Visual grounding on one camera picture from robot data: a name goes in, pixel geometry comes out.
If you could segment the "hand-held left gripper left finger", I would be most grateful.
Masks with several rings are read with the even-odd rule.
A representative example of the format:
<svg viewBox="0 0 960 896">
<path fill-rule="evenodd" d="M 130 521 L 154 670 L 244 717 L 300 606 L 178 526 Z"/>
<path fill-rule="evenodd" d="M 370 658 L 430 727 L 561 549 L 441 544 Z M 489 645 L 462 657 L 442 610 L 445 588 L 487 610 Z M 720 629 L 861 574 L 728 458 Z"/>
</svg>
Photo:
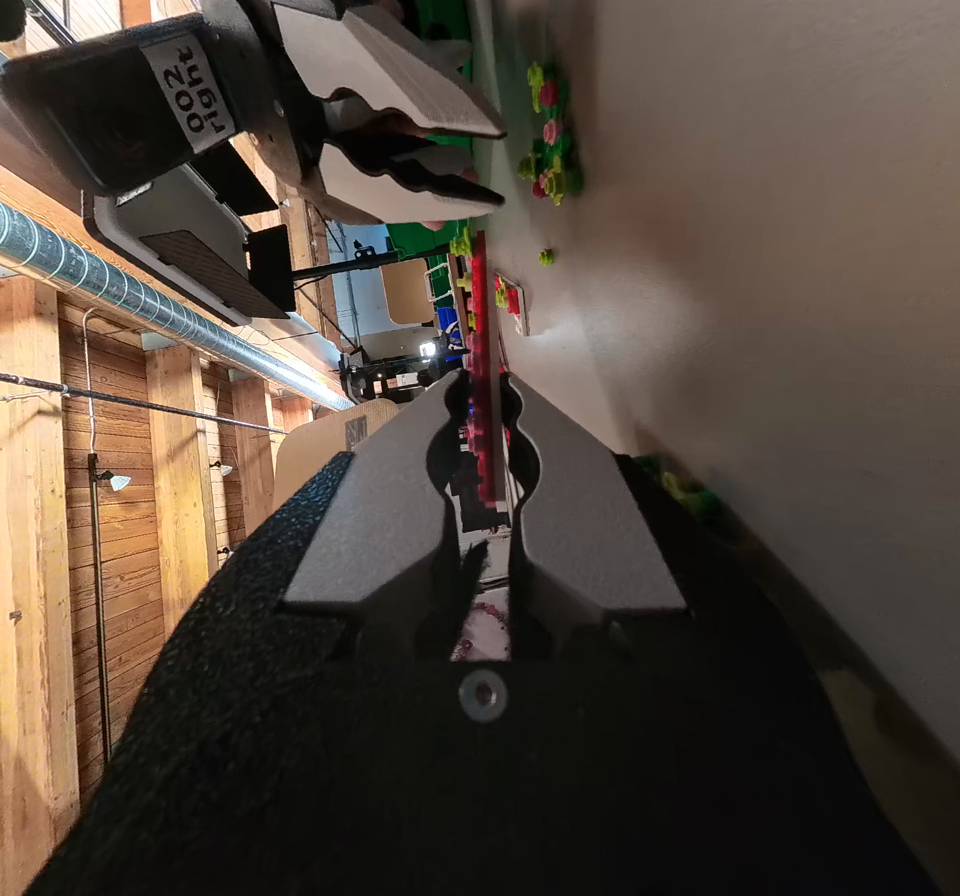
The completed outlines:
<svg viewBox="0 0 960 896">
<path fill-rule="evenodd" d="M 283 597 L 286 609 L 381 631 L 450 660 L 464 577 L 448 487 L 461 462 L 464 372 L 445 375 L 360 444 Z"/>
</svg>

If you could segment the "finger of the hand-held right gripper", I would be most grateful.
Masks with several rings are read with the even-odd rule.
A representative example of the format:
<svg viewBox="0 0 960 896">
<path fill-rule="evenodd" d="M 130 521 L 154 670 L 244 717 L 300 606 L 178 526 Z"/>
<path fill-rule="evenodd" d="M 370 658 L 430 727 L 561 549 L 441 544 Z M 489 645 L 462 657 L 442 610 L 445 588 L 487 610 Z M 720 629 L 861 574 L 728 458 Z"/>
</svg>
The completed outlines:
<svg viewBox="0 0 960 896">
<path fill-rule="evenodd" d="M 420 137 L 332 138 L 311 170 L 311 201 L 348 225 L 484 217 L 505 198 L 475 179 L 473 163 L 463 146 Z"/>
<path fill-rule="evenodd" d="M 380 7 L 349 7 L 340 18 L 278 2 L 272 8 L 283 49 L 316 98 L 346 90 L 371 109 L 398 111 L 426 130 L 506 136 L 484 94 Z"/>
</svg>

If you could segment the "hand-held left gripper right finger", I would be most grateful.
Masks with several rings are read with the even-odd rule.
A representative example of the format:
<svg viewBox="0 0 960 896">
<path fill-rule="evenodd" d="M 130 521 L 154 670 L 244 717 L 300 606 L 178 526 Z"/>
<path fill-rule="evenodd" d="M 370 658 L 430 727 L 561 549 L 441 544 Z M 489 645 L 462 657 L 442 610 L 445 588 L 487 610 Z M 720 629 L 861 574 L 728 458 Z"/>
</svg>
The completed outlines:
<svg viewBox="0 0 960 896">
<path fill-rule="evenodd" d="M 616 456 L 513 374 L 502 377 L 521 496 L 509 572 L 510 655 L 550 659 L 585 627 L 688 612 Z"/>
</svg>

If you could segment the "red lego heart half flowered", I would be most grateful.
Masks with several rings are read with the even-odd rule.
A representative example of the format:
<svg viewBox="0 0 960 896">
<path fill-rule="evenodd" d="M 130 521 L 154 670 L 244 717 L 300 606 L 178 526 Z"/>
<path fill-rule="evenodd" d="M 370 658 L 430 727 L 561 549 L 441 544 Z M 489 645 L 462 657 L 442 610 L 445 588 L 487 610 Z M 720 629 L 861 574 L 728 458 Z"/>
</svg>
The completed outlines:
<svg viewBox="0 0 960 896">
<path fill-rule="evenodd" d="M 496 297 L 497 275 L 482 230 L 465 231 L 449 255 L 455 294 L 462 299 L 462 367 L 468 401 L 459 431 L 462 463 L 452 482 L 462 533 L 507 537 L 511 533 L 517 486 L 509 467 L 510 433 L 502 411 L 505 373 Z"/>
</svg>

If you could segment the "red lego heart half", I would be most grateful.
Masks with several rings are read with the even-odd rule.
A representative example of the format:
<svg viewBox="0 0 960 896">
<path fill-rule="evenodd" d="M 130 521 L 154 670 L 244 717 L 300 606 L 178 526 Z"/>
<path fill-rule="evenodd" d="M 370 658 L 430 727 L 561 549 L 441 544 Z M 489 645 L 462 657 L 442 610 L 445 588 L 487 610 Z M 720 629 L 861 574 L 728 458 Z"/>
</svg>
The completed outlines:
<svg viewBox="0 0 960 896">
<path fill-rule="evenodd" d="M 529 314 L 522 286 L 508 276 L 496 272 L 494 274 L 494 299 L 500 314 L 509 316 L 516 333 L 521 338 L 528 338 Z"/>
</svg>

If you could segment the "cluster of lego flower pieces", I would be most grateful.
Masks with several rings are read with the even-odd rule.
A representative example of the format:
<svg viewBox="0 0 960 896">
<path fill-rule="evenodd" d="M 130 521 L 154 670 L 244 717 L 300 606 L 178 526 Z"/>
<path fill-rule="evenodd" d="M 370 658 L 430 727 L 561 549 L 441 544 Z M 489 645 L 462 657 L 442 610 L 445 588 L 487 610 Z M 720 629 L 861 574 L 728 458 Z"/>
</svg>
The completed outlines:
<svg viewBox="0 0 960 896">
<path fill-rule="evenodd" d="M 570 84 L 554 62 L 532 62 L 527 69 L 532 109 L 542 122 L 541 134 L 516 165 L 538 199 L 560 206 L 582 193 L 584 174 L 570 117 Z"/>
</svg>

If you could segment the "black stand pole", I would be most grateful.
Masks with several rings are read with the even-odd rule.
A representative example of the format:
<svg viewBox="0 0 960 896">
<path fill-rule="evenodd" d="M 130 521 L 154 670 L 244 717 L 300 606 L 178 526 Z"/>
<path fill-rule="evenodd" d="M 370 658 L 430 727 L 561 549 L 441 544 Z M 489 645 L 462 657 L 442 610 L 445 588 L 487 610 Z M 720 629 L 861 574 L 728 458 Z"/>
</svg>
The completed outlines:
<svg viewBox="0 0 960 896">
<path fill-rule="evenodd" d="M 298 286 L 308 282 L 328 279 L 343 273 L 365 271 L 382 266 L 394 265 L 399 263 L 402 257 L 402 253 L 393 249 L 378 252 L 369 246 L 361 247 L 355 251 L 353 259 L 344 259 L 335 263 L 294 269 L 291 272 L 291 277 L 294 284 Z"/>
</svg>

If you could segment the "beige plywood chair back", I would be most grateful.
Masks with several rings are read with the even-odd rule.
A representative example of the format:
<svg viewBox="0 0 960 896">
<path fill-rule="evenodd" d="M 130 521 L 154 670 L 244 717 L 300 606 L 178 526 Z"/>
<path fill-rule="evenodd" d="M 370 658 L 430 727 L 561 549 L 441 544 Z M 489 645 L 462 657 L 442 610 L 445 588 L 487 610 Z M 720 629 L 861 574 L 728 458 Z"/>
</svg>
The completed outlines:
<svg viewBox="0 0 960 896">
<path fill-rule="evenodd" d="M 398 327 L 433 324 L 434 303 L 427 293 L 427 260 L 409 258 L 380 266 L 387 314 Z"/>
</svg>

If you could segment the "small green parts bin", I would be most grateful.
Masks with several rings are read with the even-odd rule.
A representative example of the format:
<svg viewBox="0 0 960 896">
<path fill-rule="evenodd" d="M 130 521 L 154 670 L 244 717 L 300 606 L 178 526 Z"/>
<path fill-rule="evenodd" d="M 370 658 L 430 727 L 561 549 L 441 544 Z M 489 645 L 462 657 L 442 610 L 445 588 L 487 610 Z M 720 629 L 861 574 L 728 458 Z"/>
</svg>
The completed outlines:
<svg viewBox="0 0 960 896">
<path fill-rule="evenodd" d="M 451 280 L 450 255 L 447 253 L 426 258 L 424 273 L 426 294 L 434 307 L 455 307 L 456 286 Z"/>
</svg>

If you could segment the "grey ceiling heater unit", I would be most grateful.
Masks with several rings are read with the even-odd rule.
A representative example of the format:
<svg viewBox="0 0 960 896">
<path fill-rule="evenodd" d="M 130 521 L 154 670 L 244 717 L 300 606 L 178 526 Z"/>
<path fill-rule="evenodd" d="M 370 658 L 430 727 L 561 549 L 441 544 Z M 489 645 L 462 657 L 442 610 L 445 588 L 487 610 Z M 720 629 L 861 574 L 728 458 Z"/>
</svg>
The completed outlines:
<svg viewBox="0 0 960 896">
<path fill-rule="evenodd" d="M 143 270 L 154 285 L 232 326 L 288 314 L 249 281 L 249 231 L 189 166 L 123 196 L 81 191 L 80 214 L 95 241 Z"/>
</svg>

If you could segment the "black flat panel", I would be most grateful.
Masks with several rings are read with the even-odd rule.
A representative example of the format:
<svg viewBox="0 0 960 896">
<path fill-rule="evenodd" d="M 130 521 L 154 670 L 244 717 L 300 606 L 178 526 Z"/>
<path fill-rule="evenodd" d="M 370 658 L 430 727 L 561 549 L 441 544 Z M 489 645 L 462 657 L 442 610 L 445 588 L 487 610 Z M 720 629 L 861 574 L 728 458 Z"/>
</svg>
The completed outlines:
<svg viewBox="0 0 960 896">
<path fill-rule="evenodd" d="M 296 288 L 293 277 L 289 233 L 280 224 L 246 236 L 247 280 L 270 304 L 270 310 L 257 315 L 282 318 L 296 310 Z"/>
<path fill-rule="evenodd" d="M 237 217 L 276 211 L 278 204 L 230 142 L 222 142 L 188 164 L 209 186 L 215 198 Z"/>
</svg>

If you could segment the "black vertical pipe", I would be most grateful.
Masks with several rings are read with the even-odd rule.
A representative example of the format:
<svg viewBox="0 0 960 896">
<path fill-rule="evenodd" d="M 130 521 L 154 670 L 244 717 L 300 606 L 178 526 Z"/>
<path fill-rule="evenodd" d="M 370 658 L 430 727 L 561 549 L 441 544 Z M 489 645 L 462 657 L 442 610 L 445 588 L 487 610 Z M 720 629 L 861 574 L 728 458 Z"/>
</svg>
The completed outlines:
<svg viewBox="0 0 960 896">
<path fill-rule="evenodd" d="M 112 738 L 112 713 L 110 701 L 110 670 L 107 652 L 106 608 L 103 577 L 102 542 L 100 532 L 99 490 L 100 474 L 95 451 L 87 455 L 88 490 L 90 498 L 90 520 L 92 533 L 92 566 L 95 629 L 97 635 L 97 658 L 99 679 L 100 726 L 102 743 L 102 765 L 105 770 L 114 752 Z"/>
</svg>

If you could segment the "silver spiral duct pipe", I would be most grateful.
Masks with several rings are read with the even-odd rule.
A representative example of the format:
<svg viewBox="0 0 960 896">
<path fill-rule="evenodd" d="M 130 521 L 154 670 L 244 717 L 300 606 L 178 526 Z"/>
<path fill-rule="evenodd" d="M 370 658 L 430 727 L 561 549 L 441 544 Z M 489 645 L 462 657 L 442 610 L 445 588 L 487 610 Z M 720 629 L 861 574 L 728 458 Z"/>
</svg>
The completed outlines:
<svg viewBox="0 0 960 896">
<path fill-rule="evenodd" d="M 235 336 L 174 298 L 114 266 L 26 214 L 1 204 L 2 265 L 39 283 L 78 294 L 129 316 L 164 338 L 216 358 L 236 370 L 284 386 L 329 410 L 354 402 L 264 349 Z"/>
</svg>

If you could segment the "black ceiling rail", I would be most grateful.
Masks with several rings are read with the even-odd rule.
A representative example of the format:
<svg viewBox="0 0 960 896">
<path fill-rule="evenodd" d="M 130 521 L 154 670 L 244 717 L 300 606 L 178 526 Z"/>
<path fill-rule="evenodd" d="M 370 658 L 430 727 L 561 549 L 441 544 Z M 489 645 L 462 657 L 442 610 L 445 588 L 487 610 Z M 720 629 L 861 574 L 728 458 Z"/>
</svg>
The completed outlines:
<svg viewBox="0 0 960 896">
<path fill-rule="evenodd" d="M 49 382 L 36 378 L 26 377 L 17 374 L 2 372 L 1 383 L 6 386 L 20 386 L 39 393 L 52 393 L 61 397 L 84 399 L 89 402 L 109 403 L 116 406 L 122 406 L 129 409 L 148 410 L 169 415 L 176 415 L 185 418 L 202 420 L 238 429 L 252 430 L 268 433 L 271 435 L 285 436 L 288 431 L 274 426 L 250 423 L 229 417 L 222 417 L 217 414 L 208 413 L 201 410 L 186 410 L 149 401 L 138 400 L 119 396 L 86 387 L 70 386 L 63 383 Z"/>
</svg>

